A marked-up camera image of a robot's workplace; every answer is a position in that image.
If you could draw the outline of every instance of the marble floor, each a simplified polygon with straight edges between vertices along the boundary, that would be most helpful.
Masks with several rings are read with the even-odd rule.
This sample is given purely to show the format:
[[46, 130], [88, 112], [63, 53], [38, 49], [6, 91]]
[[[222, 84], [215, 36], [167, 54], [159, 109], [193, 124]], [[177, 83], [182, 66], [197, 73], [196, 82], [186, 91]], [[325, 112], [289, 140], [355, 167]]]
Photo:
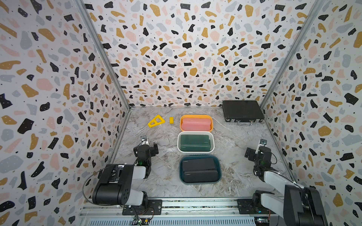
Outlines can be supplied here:
[[[149, 128], [148, 122], [158, 114], [166, 123]], [[185, 185], [180, 180], [179, 163], [184, 155], [177, 149], [177, 135], [181, 132], [180, 118], [186, 114], [205, 114], [213, 119], [211, 133], [215, 149], [212, 155], [220, 160], [222, 169], [222, 179], [216, 184]], [[169, 117], [174, 118], [174, 124], [169, 123]], [[150, 176], [145, 180], [134, 180], [132, 189], [146, 191], [149, 197], [251, 197], [257, 189], [273, 191], [273, 187], [254, 176], [253, 162], [244, 157], [247, 147], [255, 149], [261, 138], [268, 141], [267, 146], [277, 157], [273, 167], [289, 177], [265, 122], [252, 126], [227, 123], [219, 107], [133, 108], [114, 163], [132, 164], [136, 159], [133, 147], [140, 143], [143, 135], [151, 146], [154, 142], [158, 144], [159, 154], [152, 157]]]

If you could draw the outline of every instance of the metal mounting plate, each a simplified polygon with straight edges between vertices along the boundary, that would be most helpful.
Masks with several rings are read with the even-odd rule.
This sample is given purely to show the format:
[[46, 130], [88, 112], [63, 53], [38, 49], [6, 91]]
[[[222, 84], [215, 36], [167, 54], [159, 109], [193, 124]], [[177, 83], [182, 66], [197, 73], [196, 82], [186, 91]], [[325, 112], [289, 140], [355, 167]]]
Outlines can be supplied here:
[[269, 209], [265, 207], [259, 208], [261, 211], [258, 213], [256, 210], [252, 208], [252, 199], [237, 199], [236, 200], [239, 214], [269, 214]]
[[[161, 210], [162, 210], [162, 200], [161, 199], [148, 200], [148, 205], [153, 207], [153, 209], [149, 207], [147, 212], [142, 215], [161, 215]], [[126, 208], [123, 209], [122, 215], [124, 215], [124, 216], [135, 215], [135, 211], [133, 208], [129, 208], [127, 206]]]

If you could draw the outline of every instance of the terrazzo wallpaper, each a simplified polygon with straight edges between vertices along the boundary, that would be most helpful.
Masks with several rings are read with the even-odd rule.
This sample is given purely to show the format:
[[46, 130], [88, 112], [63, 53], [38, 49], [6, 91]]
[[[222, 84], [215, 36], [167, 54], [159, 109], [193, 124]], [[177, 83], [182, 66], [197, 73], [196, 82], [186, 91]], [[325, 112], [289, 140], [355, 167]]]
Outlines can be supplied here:
[[75, 225], [125, 108], [72, 1], [0, 7], [0, 225]]
[[289, 168], [329, 225], [361, 225], [362, 1], [326, 1], [265, 113]]
[[261, 103], [314, 0], [84, 0], [131, 106]]

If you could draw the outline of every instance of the black box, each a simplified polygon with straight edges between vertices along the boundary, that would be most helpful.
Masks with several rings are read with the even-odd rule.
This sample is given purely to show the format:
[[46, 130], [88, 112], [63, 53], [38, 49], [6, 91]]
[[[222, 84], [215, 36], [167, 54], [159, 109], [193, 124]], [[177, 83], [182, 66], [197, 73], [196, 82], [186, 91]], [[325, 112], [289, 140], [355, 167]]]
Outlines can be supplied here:
[[213, 158], [198, 158], [188, 159], [182, 161], [182, 171], [195, 171], [195, 170], [214, 170], [215, 162]]
[[223, 101], [227, 122], [262, 122], [264, 115], [257, 101]]
[[184, 172], [184, 182], [186, 183], [203, 183], [215, 182], [219, 179], [217, 170], [198, 170]]

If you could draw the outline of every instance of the storage container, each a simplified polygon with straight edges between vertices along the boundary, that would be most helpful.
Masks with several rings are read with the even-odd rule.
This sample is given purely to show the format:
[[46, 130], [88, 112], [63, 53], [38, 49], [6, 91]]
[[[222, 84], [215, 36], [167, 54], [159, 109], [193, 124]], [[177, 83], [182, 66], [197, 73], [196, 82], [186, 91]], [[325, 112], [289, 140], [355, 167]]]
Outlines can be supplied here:
[[183, 128], [183, 122], [184, 122], [184, 119], [200, 119], [198, 121], [195, 121], [194, 123], [197, 124], [197, 131], [209, 131], [211, 132], [214, 128], [214, 125], [212, 123], [212, 118], [208, 115], [183, 115], [180, 119], [180, 129], [182, 131], [190, 131], [188, 130], [189, 129], [189, 125], [186, 126], [186, 128]]
[[180, 150], [183, 152], [209, 152], [211, 150], [208, 135], [182, 134], [180, 139]]
[[[208, 151], [208, 152], [184, 152], [184, 151], [181, 151], [181, 135], [208, 135], [209, 139], [210, 139], [210, 151]], [[208, 131], [183, 131], [183, 132], [179, 133], [177, 136], [177, 148], [181, 153], [187, 154], [187, 155], [210, 154], [215, 148], [214, 136], [212, 135], [212, 133], [210, 133]]]
[[[216, 166], [216, 170], [218, 171], [218, 176], [219, 176], [219, 178], [218, 178], [218, 180], [217, 181], [215, 181], [215, 182], [201, 182], [201, 183], [186, 183], [186, 182], [184, 182], [184, 179], [183, 179], [183, 170], [182, 170], [182, 161], [183, 160], [188, 160], [188, 159], [199, 159], [199, 158], [213, 158], [214, 159], [214, 163], [215, 163], [215, 166]], [[218, 160], [218, 158], [217, 157], [215, 157], [215, 156], [213, 156], [213, 155], [193, 155], [193, 156], [185, 156], [185, 157], [183, 157], [182, 159], [181, 159], [181, 161], [180, 161], [180, 167], [179, 167], [179, 169], [180, 169], [180, 180], [184, 183], [184, 184], [189, 184], [189, 185], [191, 185], [191, 184], [216, 184], [217, 182], [219, 182], [220, 180], [221, 180], [221, 176], [222, 176], [222, 174], [221, 174], [221, 167], [220, 167], [220, 161]]]

